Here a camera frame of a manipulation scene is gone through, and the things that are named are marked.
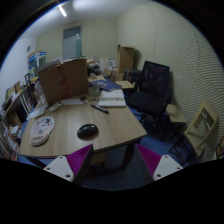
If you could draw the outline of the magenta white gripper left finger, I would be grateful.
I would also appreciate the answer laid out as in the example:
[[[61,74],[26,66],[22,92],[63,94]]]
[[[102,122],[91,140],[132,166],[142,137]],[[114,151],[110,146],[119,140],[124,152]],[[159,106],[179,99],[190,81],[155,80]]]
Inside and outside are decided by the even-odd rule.
[[[70,182],[82,182],[93,155],[93,145],[87,145],[67,156],[58,156],[44,170]]]

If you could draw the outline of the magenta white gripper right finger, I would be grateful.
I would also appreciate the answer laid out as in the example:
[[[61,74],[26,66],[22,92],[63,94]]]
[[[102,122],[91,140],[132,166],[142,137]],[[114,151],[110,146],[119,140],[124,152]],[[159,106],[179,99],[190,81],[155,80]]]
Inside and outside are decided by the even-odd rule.
[[[160,156],[139,144],[137,144],[136,147],[147,170],[154,180],[160,180],[161,178],[182,169],[182,166],[169,155]]]

